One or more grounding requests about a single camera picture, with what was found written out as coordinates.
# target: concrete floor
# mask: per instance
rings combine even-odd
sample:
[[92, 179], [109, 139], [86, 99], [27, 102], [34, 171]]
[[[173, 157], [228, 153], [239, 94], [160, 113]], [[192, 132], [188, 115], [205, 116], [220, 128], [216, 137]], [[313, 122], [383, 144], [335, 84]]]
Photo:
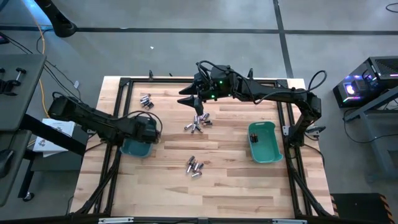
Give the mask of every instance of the concrete floor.
[[[286, 30], [397, 31], [398, 14], [384, 9], [392, 2], [279, 0], [279, 6]], [[278, 29], [272, 0], [118, 0], [112, 3], [57, 0], [54, 3], [78, 27]], [[34, 5], [29, 6], [36, 10], [41, 24], [48, 24]], [[0, 12], [1, 25], [34, 24], [19, 1], [10, 1]], [[32, 51], [39, 37], [38, 32], [32, 31], [6, 30], [4, 33]], [[48, 32], [45, 40], [48, 60], [71, 80], [80, 82], [81, 98], [91, 106], [96, 105], [105, 75], [147, 75], [151, 69], [155, 75], [192, 76], [196, 72], [195, 62], [204, 59], [230, 64], [241, 73], [252, 67], [255, 77], [287, 77], [279, 34], [78, 32], [60, 39]], [[397, 41], [398, 35], [286, 35], [294, 78], [304, 78], [308, 84], [318, 70], [328, 72], [328, 80], [314, 92], [323, 100], [323, 115], [317, 125], [326, 126], [320, 148], [325, 155], [330, 192], [383, 194], [396, 218], [398, 183], [365, 181], [366, 173], [377, 170], [374, 156], [368, 145], [350, 141], [342, 131], [343, 111], [337, 107], [331, 89], [367, 57], [398, 55]], [[0, 45], [0, 54], [20, 53], [13, 45]], [[58, 78], [68, 85], [62, 76]], [[51, 92], [60, 88], [45, 72], [42, 81], [48, 107]], [[28, 109], [29, 114], [39, 119], [44, 117], [40, 97], [37, 88]], [[351, 132], [357, 132], [356, 139], [366, 139], [360, 129], [359, 124], [349, 125]], [[0, 208], [0, 220], [65, 214], [78, 174], [35, 174], [31, 191], [36, 193], [36, 198], [24, 203], [16, 195], [25, 169], [26, 163], [21, 166], [22, 173], [7, 205]]]

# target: wooden table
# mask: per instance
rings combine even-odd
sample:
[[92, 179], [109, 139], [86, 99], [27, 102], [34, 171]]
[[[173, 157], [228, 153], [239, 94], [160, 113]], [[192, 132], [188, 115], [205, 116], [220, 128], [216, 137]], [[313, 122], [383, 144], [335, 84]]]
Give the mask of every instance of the wooden table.
[[[97, 109], [112, 114], [120, 77], [105, 77]], [[305, 88], [304, 80], [288, 79], [289, 87]], [[208, 101], [212, 128], [190, 134], [183, 127], [192, 122], [195, 110], [177, 103], [178, 94], [188, 84], [135, 83], [129, 111], [140, 110], [139, 98], [152, 94], [155, 104], [150, 112], [163, 121], [162, 140], [154, 145], [146, 159], [123, 155], [114, 195], [113, 216], [135, 217], [229, 217], [292, 218], [292, 199], [285, 159], [271, 164], [252, 161], [247, 140], [248, 125], [256, 121], [272, 121], [283, 154], [276, 102], [260, 105], [232, 98]], [[300, 111], [293, 106], [295, 119]], [[318, 149], [318, 143], [307, 144]], [[87, 147], [98, 144], [90, 139]], [[78, 210], [98, 185], [105, 145], [85, 154], [71, 211]], [[205, 163], [203, 175], [192, 179], [185, 175], [190, 156]], [[325, 210], [333, 213], [322, 159], [313, 149], [302, 147], [307, 184]], [[108, 189], [105, 189], [102, 209]], [[304, 212], [302, 193], [298, 191]]]

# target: gray floor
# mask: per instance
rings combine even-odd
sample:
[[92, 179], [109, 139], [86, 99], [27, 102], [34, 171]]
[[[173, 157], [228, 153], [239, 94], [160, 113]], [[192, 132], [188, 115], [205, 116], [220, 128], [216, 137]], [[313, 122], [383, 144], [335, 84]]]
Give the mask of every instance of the gray floor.
[[[279, 0], [285, 29], [291, 30], [398, 30], [398, 14], [384, 9], [391, 1], [381, 0]], [[69, 0], [55, 4], [80, 27], [277, 29], [272, 0]], [[41, 24], [48, 21], [29, 4]], [[32, 26], [20, 1], [10, 1], [0, 12], [0, 25]], [[4, 31], [31, 50], [38, 32]], [[318, 70], [328, 80], [315, 93], [323, 100], [325, 125], [320, 147], [325, 155], [326, 175], [332, 193], [384, 194], [398, 216], [398, 183], [369, 184], [365, 174], [376, 171], [371, 149], [351, 142], [342, 131], [341, 111], [331, 89], [368, 56], [398, 55], [398, 35], [287, 35], [287, 46], [295, 78], [306, 83]], [[278, 34], [176, 34], [176, 33], [88, 33], [60, 39], [45, 34], [46, 55], [72, 80], [79, 80], [82, 100], [95, 106], [105, 75], [192, 76], [195, 62], [228, 63], [242, 73], [254, 69], [255, 77], [285, 78], [285, 64]], [[0, 54], [20, 54], [13, 45], [0, 45]], [[45, 102], [59, 87], [45, 72], [42, 75]], [[37, 88], [28, 113], [43, 118]], [[351, 132], [360, 124], [349, 125]], [[357, 139], [365, 139], [359, 132]], [[21, 167], [24, 172], [26, 163]], [[15, 184], [8, 204], [0, 208], [0, 219], [63, 215], [75, 189], [76, 173], [37, 174], [31, 185], [36, 198], [28, 203], [16, 199]]]

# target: cart wheel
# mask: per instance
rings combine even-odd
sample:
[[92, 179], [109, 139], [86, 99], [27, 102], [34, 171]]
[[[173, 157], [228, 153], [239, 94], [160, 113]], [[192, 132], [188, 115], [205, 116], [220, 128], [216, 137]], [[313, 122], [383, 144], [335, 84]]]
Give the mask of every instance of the cart wheel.
[[35, 194], [28, 192], [26, 194], [26, 197], [24, 197], [22, 200], [24, 202], [28, 202], [28, 201], [32, 200], [34, 197], [35, 197]]

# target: butcher block tabletop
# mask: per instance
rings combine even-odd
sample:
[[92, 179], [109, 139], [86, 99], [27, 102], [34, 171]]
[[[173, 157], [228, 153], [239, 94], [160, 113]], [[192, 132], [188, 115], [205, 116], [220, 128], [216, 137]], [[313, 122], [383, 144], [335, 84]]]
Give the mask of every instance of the butcher block tabletop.
[[[98, 110], [113, 113], [119, 80], [120, 77], [104, 77]], [[289, 88], [305, 88], [303, 79], [287, 81]], [[129, 111], [141, 110], [140, 97], [150, 93], [155, 105], [150, 112], [159, 116], [164, 128], [160, 143], [154, 145], [148, 158], [122, 155], [112, 216], [293, 218], [285, 159], [270, 164], [255, 163], [247, 137], [249, 124], [273, 122], [279, 151], [284, 155], [276, 102], [264, 100], [260, 105], [254, 105], [232, 98], [208, 101], [203, 106], [204, 111], [210, 114], [213, 126], [202, 127], [203, 134], [191, 134], [184, 131], [184, 126], [193, 121], [195, 110], [177, 103], [184, 97], [178, 92], [188, 85], [134, 83]], [[126, 93], [122, 98], [121, 113], [125, 96]], [[293, 111], [297, 120], [300, 111], [295, 105]], [[87, 147], [99, 142], [94, 136]], [[305, 142], [319, 149], [317, 142], [307, 138]], [[71, 212], [78, 210], [98, 186], [105, 148], [103, 144], [85, 154]], [[186, 162], [191, 156], [204, 163], [200, 178], [193, 179], [185, 174]], [[302, 147], [302, 159], [308, 188], [325, 210], [333, 214], [319, 153]], [[105, 188], [101, 210], [105, 207], [108, 189]], [[298, 191], [298, 199], [305, 213], [301, 190]]]

